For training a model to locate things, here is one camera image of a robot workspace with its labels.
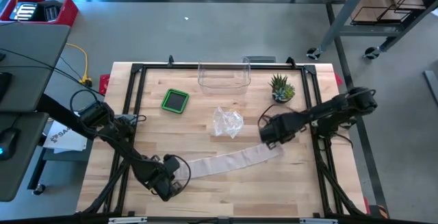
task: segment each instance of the green coaster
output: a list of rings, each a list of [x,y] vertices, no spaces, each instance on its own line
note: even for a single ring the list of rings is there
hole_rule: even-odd
[[[162,109],[180,114],[184,111],[188,99],[188,93],[169,89],[162,102]]]

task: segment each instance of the computer mouse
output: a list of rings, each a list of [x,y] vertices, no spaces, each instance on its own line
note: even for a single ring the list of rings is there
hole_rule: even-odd
[[[18,135],[20,135],[20,129],[14,127],[0,132],[0,160],[8,160],[14,155]]]

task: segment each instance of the clear plastic container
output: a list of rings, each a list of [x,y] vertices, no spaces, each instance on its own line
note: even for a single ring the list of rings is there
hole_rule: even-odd
[[[248,58],[242,63],[199,62],[198,83],[204,94],[245,94],[251,83],[251,67]]]

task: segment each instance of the red bin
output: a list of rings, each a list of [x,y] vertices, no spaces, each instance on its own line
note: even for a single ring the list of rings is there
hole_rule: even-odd
[[[18,0],[18,2],[41,2],[45,0]],[[14,8],[16,7],[16,0],[9,0],[8,4],[3,9],[0,21],[8,22],[11,21],[9,19],[9,16],[11,15],[12,11],[14,11]],[[48,24],[48,25],[68,25],[70,27],[73,26],[73,23],[75,22],[76,15],[77,15],[78,9],[73,0],[65,0],[65,2],[62,4],[60,13],[58,14],[55,21],[51,22],[44,22],[44,21],[21,21],[22,23],[38,23],[38,24]]]

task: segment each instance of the gray desk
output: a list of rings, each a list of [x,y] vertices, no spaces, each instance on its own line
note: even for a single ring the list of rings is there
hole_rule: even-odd
[[[67,41],[70,27],[66,25],[30,25],[15,23],[0,27],[0,71],[12,73],[13,81],[0,103],[0,112],[33,112],[44,93],[53,71],[35,68],[6,68],[3,66],[44,66],[15,51],[55,67]]]
[[[17,116],[0,114],[0,130],[9,128]],[[0,161],[0,201],[15,198],[48,117],[45,113],[29,113],[22,114],[16,121],[14,127],[21,130],[16,152],[9,160]]]

